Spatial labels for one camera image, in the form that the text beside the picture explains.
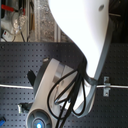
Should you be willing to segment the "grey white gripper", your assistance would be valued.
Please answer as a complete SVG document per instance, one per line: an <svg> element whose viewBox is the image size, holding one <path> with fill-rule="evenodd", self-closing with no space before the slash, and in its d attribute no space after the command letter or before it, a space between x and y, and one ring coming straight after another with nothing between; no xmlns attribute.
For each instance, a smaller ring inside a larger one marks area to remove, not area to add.
<svg viewBox="0 0 128 128"><path fill-rule="evenodd" d="M88 76L86 65L83 60L72 69L51 59L43 63L37 77L28 71L34 102L26 119L27 128L63 128L71 114L81 118L91 111L97 80Z"/></svg>

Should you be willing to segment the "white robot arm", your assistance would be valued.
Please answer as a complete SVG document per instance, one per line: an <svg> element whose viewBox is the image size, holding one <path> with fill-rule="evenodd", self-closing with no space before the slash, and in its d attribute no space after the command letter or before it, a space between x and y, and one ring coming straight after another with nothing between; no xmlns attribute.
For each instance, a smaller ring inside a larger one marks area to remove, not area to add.
<svg viewBox="0 0 128 128"><path fill-rule="evenodd" d="M71 115L81 118L93 106L96 87L112 37L110 0L48 0L60 29L82 52L73 69L52 58L29 72L34 90L26 128L63 128Z"/></svg>

